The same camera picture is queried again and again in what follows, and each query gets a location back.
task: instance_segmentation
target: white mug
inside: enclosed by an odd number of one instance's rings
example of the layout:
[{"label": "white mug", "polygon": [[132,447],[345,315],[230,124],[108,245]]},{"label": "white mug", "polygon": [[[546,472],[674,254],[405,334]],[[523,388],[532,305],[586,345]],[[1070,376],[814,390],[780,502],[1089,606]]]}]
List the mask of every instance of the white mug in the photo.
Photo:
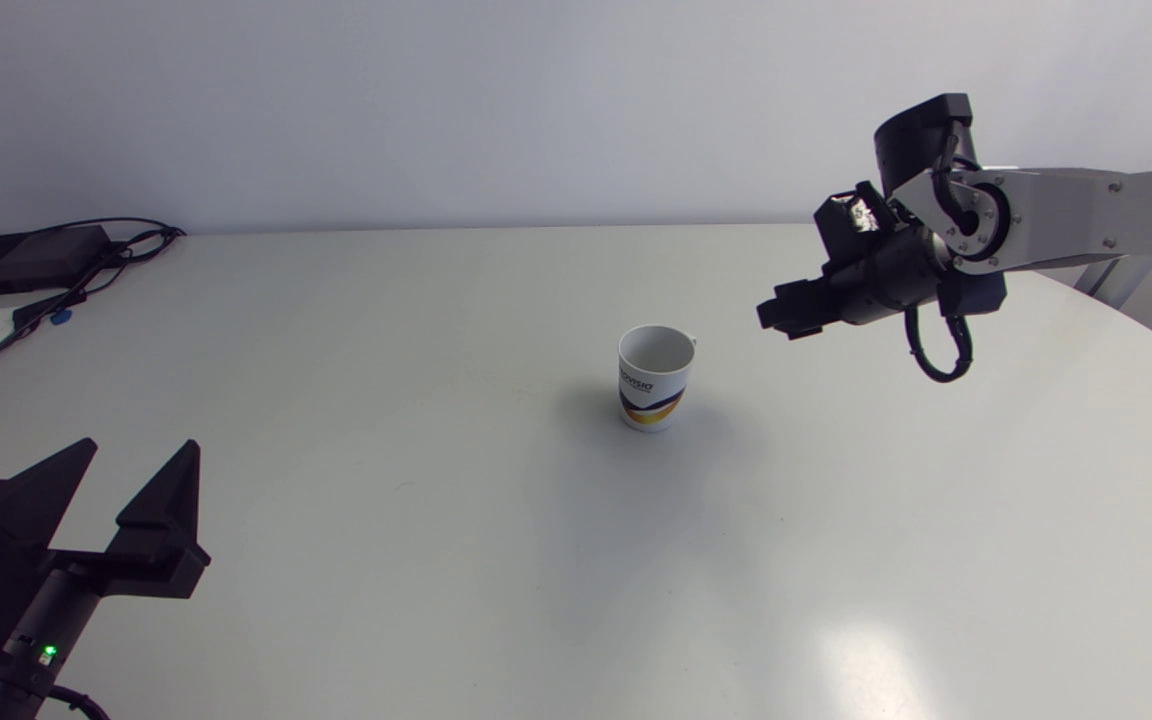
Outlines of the white mug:
[{"label": "white mug", "polygon": [[696,338],[666,325],[641,325],[621,336],[617,351],[621,419],[644,433],[667,429],[691,373]]}]

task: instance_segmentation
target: white table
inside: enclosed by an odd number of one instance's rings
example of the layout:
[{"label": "white table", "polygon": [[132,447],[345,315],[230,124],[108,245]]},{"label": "white table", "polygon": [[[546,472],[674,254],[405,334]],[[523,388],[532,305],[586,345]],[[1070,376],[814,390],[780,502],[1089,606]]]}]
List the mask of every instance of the white table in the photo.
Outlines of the white table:
[{"label": "white table", "polygon": [[[61,682],[116,720],[1152,717],[1152,333],[1011,275],[938,386],[897,319],[759,329],[821,260],[808,225],[182,241],[0,357],[0,477],[101,446],[58,546],[204,448],[195,597],[106,600]],[[700,339],[660,435],[614,410],[639,323]]]}]

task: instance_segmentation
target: blue and yellow graphic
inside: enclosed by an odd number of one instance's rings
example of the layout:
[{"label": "blue and yellow graphic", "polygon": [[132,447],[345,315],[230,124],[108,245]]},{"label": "blue and yellow graphic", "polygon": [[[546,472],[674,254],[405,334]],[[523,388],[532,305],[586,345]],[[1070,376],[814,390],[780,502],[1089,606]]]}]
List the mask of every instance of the blue and yellow graphic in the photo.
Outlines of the blue and yellow graphic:
[{"label": "blue and yellow graphic", "polygon": [[630,416],[631,420],[639,423],[641,425],[652,425],[668,418],[669,414],[673,414],[673,409],[679,406],[679,401],[682,400],[682,391],[680,389],[677,395],[665,397],[662,401],[653,402],[652,406],[638,407],[630,402],[626,394],[621,393],[621,407],[626,408],[626,415]]}]

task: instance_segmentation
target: cable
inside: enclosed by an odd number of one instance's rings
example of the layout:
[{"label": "cable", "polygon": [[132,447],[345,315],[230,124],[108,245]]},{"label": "cable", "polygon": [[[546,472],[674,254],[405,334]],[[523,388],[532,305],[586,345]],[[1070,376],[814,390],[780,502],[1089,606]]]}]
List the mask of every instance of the cable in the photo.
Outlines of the cable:
[{"label": "cable", "polygon": [[[26,234],[58,232],[58,229],[79,227],[79,225],[113,223],[113,222],[151,223],[154,225],[156,228],[150,229],[150,232],[143,232],[141,234],[137,234],[137,236],[134,236],[132,240],[114,243],[113,251],[106,253],[104,258],[93,264],[92,268],[89,270],[88,273],[84,274],[83,278],[79,279],[77,283],[74,283],[74,287],[70,287],[68,291],[63,291],[61,293],[61,295],[55,296],[54,302],[51,302],[50,305],[46,305],[43,310],[38,311],[38,314],[33,316],[33,318],[29,318],[25,323],[21,323],[18,327],[12,334],[9,334],[8,338],[1,340],[0,353],[6,350],[6,348],[13,346],[15,342],[23,340],[23,338],[28,338],[29,334],[31,334],[35,329],[37,329],[38,324],[40,324],[41,319],[46,318],[46,316],[55,313],[56,311],[65,309],[65,306],[71,305],[74,297],[79,296],[79,293],[86,293],[88,283],[91,283],[92,279],[96,278],[97,274],[100,274],[103,270],[118,268],[118,272],[114,273],[114,276],[112,276],[108,282],[105,282],[100,287],[97,287],[96,291],[105,290],[105,288],[108,288],[111,285],[113,285],[114,281],[119,279],[119,275],[123,274],[123,270],[127,270],[128,265],[135,263],[145,263],[147,260],[154,259],[159,253],[166,250],[166,247],[172,245],[172,243],[175,240],[177,240],[177,237],[184,236],[184,234],[187,234],[185,232],[183,232],[183,229],[173,227],[173,225],[159,222],[159,220],[151,220],[146,218],[132,218],[132,217],[111,217],[111,218],[96,218],[90,220],[76,220],[76,222],[71,223],[51,225],[51,227],[36,229],[36,232],[29,232]],[[131,251],[132,245],[137,245],[137,243],[145,242],[154,236],[161,237],[161,242],[159,243],[159,245],[154,247],[154,249],[152,250],[147,250],[146,252],[141,252],[141,255],[132,253]]]},{"label": "cable", "polygon": [[935,196],[935,204],[957,225],[958,232],[967,235],[977,232],[980,219],[973,211],[963,210],[950,190],[950,169],[954,169],[954,151],[957,146],[958,136],[954,132],[954,127],[950,127],[945,132],[945,147],[940,158],[937,158],[935,167],[932,168],[932,195]]},{"label": "cable", "polygon": [[980,168],[980,164],[972,158],[968,158],[968,156],[954,156],[954,161],[970,170],[978,170]]},{"label": "cable", "polygon": [[99,705],[96,705],[96,700],[84,696],[82,692],[60,685],[51,685],[47,697],[52,698],[52,700],[68,702],[69,710],[77,710],[90,720],[109,720],[109,715],[106,715],[105,711]]},{"label": "cable", "polygon": [[915,361],[918,361],[918,366],[933,381],[954,382],[968,374],[968,369],[972,366],[972,333],[968,331],[967,318],[963,314],[947,316],[945,324],[950,328],[950,336],[954,338],[954,344],[958,348],[958,359],[955,361],[954,369],[948,373],[938,369],[937,365],[932,365],[932,361],[927,359],[927,353],[923,351],[923,340],[918,329],[918,308],[910,306],[905,310],[905,340],[909,340],[910,355],[914,356]]},{"label": "cable", "polygon": [[114,285],[114,281],[116,281],[116,279],[119,279],[120,275],[122,275],[126,272],[126,270],[128,270],[129,266],[131,266],[131,263],[127,263],[126,260],[128,258],[131,258],[132,251],[131,250],[124,250],[123,252],[124,252],[124,255],[123,255],[123,264],[118,266],[116,272],[114,273],[114,275],[112,278],[108,279],[108,281],[105,281],[104,283],[100,283],[97,287],[90,288],[90,290],[88,290],[88,296],[89,297],[96,295],[98,291],[105,290],[105,288],[108,288],[111,285]]}]

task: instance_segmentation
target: black box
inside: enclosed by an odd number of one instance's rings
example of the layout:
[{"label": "black box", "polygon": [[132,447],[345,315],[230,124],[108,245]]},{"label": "black box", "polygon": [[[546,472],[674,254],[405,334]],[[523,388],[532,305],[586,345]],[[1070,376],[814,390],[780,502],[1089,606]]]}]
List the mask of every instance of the black box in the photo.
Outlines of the black box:
[{"label": "black box", "polygon": [[74,287],[109,253],[100,225],[0,234],[0,295]]}]

